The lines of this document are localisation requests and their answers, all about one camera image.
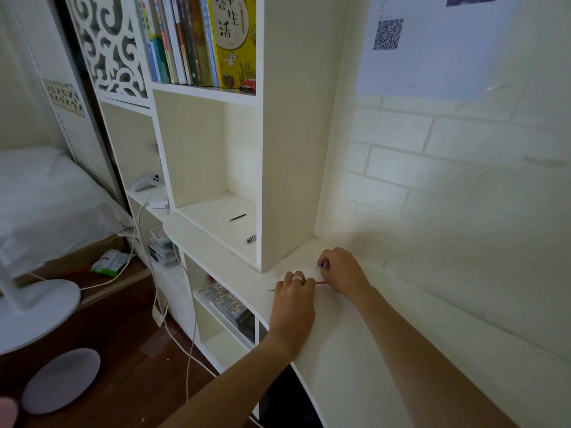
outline bed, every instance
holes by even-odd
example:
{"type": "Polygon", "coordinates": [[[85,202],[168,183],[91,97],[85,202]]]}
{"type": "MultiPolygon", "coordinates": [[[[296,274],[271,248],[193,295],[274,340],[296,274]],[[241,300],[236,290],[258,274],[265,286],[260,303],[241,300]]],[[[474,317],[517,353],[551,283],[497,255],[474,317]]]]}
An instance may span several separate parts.
{"type": "Polygon", "coordinates": [[[131,216],[65,152],[0,152],[0,261],[12,277],[128,226],[131,216]]]}

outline cabinet door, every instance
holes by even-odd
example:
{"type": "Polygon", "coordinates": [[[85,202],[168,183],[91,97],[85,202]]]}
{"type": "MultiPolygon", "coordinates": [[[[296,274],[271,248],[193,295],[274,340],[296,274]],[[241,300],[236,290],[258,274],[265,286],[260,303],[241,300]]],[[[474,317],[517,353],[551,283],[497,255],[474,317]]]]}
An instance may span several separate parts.
{"type": "Polygon", "coordinates": [[[52,0],[8,0],[10,14],[75,162],[119,202],[121,193],[52,0]]]}

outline hand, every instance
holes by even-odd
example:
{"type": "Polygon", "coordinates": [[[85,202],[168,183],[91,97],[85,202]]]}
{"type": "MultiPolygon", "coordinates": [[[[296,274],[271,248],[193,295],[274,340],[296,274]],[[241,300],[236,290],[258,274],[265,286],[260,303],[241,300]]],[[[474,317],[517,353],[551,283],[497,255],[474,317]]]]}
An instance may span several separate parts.
{"type": "Polygon", "coordinates": [[[301,272],[295,275],[288,272],[284,280],[276,284],[268,336],[264,341],[269,338],[281,346],[288,363],[297,357],[310,335],[315,320],[314,294],[315,280],[306,281],[301,272]]]}
{"type": "Polygon", "coordinates": [[[359,262],[343,248],[323,251],[318,266],[321,267],[323,279],[353,303],[371,288],[359,262]]]}

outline white game controller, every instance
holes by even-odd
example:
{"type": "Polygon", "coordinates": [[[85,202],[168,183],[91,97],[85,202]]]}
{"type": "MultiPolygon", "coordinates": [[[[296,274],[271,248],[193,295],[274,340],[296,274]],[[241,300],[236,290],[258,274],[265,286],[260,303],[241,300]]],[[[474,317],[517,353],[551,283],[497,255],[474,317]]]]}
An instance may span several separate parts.
{"type": "Polygon", "coordinates": [[[164,185],[162,178],[158,174],[147,174],[145,177],[140,179],[137,183],[133,185],[131,190],[133,192],[142,191],[145,188],[152,188],[153,186],[164,185]]]}

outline person's left hand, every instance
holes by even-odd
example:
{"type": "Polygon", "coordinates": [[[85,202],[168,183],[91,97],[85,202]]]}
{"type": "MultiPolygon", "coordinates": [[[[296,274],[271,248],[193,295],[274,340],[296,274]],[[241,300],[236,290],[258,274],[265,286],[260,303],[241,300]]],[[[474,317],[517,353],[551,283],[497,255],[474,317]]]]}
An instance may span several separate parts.
{"type": "Polygon", "coordinates": [[[314,294],[315,280],[305,280],[299,271],[286,273],[284,280],[276,284],[266,339],[282,345],[290,362],[297,357],[310,335],[315,320],[314,294]]]}

